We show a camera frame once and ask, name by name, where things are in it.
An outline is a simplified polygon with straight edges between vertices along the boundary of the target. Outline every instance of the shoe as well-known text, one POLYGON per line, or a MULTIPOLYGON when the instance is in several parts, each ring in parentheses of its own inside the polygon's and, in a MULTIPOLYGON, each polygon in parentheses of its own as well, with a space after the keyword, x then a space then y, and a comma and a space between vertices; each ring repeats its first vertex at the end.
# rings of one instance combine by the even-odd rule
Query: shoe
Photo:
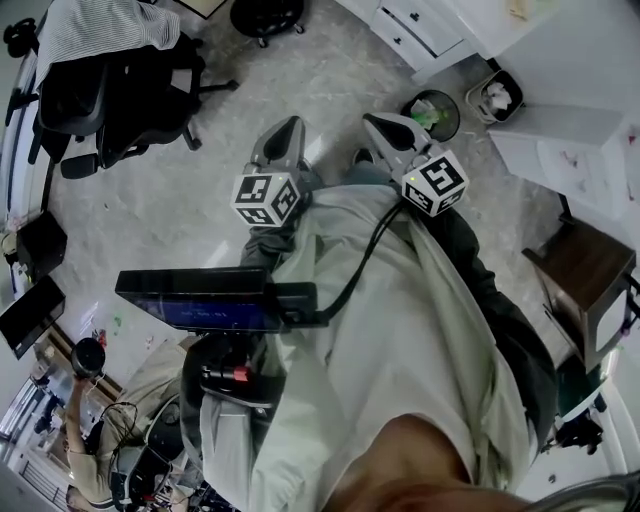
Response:
POLYGON ((369 162, 375 165, 376 160, 371 151, 369 151, 367 148, 360 148, 353 155, 353 159, 351 160, 351 165, 355 165, 360 162, 369 162))

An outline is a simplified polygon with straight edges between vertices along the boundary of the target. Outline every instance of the striped cloth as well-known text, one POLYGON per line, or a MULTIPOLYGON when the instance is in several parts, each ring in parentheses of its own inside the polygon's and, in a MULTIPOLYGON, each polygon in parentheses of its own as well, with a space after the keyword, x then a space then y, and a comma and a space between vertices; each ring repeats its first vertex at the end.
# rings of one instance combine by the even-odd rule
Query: striped cloth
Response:
POLYGON ((137 0, 54 0, 40 34, 35 86, 56 62, 147 45, 167 50, 178 37, 178 15, 155 5, 137 0))

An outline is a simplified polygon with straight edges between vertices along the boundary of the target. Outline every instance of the drawer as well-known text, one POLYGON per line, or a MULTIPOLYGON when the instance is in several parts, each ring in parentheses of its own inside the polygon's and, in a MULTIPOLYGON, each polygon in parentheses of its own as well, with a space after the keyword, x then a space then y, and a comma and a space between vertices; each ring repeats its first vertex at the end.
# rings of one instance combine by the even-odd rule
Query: drawer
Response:
POLYGON ((371 22, 371 30, 416 71, 434 60, 420 41, 382 9, 376 11, 371 22))
POLYGON ((416 34, 434 56, 442 55, 462 41, 462 37, 426 0, 382 0, 381 7, 416 34))

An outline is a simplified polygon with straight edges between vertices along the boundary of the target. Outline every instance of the cable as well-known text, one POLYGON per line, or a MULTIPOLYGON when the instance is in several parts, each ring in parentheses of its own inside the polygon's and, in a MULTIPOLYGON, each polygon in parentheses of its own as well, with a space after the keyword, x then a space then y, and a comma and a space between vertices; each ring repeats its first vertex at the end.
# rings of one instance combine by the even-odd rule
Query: cable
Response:
POLYGON ((2 241, 0 241, 0 249, 2 250, 2 254, 4 256, 9 256, 10 254, 13 254, 14 252, 16 252, 16 249, 13 250, 13 252, 7 253, 7 251, 4 250, 4 241, 9 238, 11 235, 15 235, 15 233, 7 233, 6 235, 4 235, 2 237, 2 241))
POLYGON ((100 374, 100 377, 93 383, 93 386, 91 386, 89 388, 89 391, 87 391, 85 393, 85 396, 89 396, 89 393, 91 393, 96 388, 96 386, 98 385, 98 382, 100 382, 102 379, 104 379, 104 373, 100 374))
POLYGON ((364 270, 367 261, 369 261, 371 254, 373 254, 373 250, 375 249, 376 245, 382 238, 382 235, 389 227, 393 219, 396 218, 396 216, 403 210, 404 207, 404 201, 399 201, 398 203, 393 205, 393 207, 387 213, 384 214, 382 219, 380 219, 380 222, 371 234, 371 239, 369 240, 369 244, 364 251, 364 256, 362 257, 362 261, 360 262, 358 269, 355 271, 351 279, 349 279, 349 282, 344 287, 342 292, 340 292, 340 295, 338 295, 336 300, 333 301, 333 304, 331 304, 324 311, 320 312, 324 320, 326 320, 327 322, 331 320, 347 303, 349 297, 351 297, 351 294, 353 293, 353 290, 355 290, 358 281, 360 280, 360 276, 362 275, 362 271, 364 270))
POLYGON ((180 505, 181 503, 184 503, 186 500, 191 498, 191 496, 185 496, 180 501, 176 501, 175 503, 173 501, 169 500, 169 510, 173 510, 173 506, 174 505, 180 505))
POLYGON ((155 498, 156 495, 160 492, 160 489, 162 489, 166 485, 167 480, 169 480, 169 476, 173 472, 173 464, 171 464, 171 462, 169 462, 169 461, 166 461, 166 459, 164 457, 162 457, 162 455, 157 453, 155 450, 152 450, 149 445, 147 445, 147 448, 149 450, 151 450, 155 455, 159 456, 162 460, 164 460, 165 462, 167 462, 169 464, 169 472, 167 473, 167 475, 162 479, 162 481, 156 486, 156 488, 151 493, 151 496, 155 498))
MULTIPOLYGON (((100 419, 98 421, 104 418, 105 414, 107 413, 107 411, 109 411, 109 409, 115 408, 115 407, 133 407, 135 412, 133 414, 133 422, 131 423, 131 426, 128 429, 127 428, 124 429, 125 434, 121 437, 117 446, 114 448, 113 453, 111 454, 111 460, 109 461, 109 471, 108 471, 109 475, 111 475, 111 471, 113 470, 113 463, 117 459, 120 449, 122 448, 124 443, 129 440, 129 437, 131 436, 131 434, 133 434, 133 429, 136 426, 136 421, 138 421, 138 407, 136 406, 136 404, 132 404, 131 402, 116 402, 114 404, 108 405, 105 408, 105 410, 102 411, 102 414, 100 415, 100 419)), ((126 416, 122 411, 120 412, 120 414, 122 415, 123 418, 126 416)), ((111 424, 111 427, 119 429, 119 426, 113 423, 111 424)))

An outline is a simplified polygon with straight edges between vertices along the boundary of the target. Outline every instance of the trash bin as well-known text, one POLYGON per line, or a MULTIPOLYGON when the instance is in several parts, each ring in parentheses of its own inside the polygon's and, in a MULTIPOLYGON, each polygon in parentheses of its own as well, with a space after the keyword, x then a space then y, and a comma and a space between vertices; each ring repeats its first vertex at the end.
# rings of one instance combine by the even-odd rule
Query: trash bin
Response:
POLYGON ((458 106, 441 91, 422 91, 402 107, 400 114, 416 120, 438 142, 453 138, 460 128, 458 106))
POLYGON ((483 123, 493 124, 504 123, 509 119, 522 106, 524 96, 522 89, 520 89, 513 77, 501 69, 468 91, 465 100, 483 123), (511 103, 507 109, 496 110, 491 108, 487 90, 494 83, 502 84, 509 96, 511 96, 511 103))

